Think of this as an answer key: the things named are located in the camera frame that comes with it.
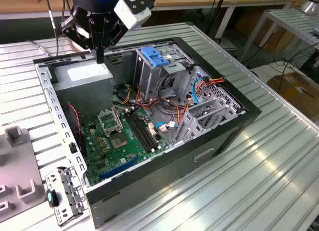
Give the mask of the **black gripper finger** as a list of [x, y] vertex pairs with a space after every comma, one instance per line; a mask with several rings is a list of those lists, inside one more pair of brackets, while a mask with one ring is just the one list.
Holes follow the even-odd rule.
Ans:
[[90, 50], [97, 64], [100, 63], [100, 47], [94, 44], [92, 35], [81, 25], [77, 24], [73, 16], [61, 23], [62, 33], [72, 40], [78, 47]]
[[99, 63], [104, 62], [104, 50], [115, 46], [127, 32], [127, 27], [121, 22], [116, 21], [111, 25], [109, 20], [104, 19], [102, 40], [99, 48]]

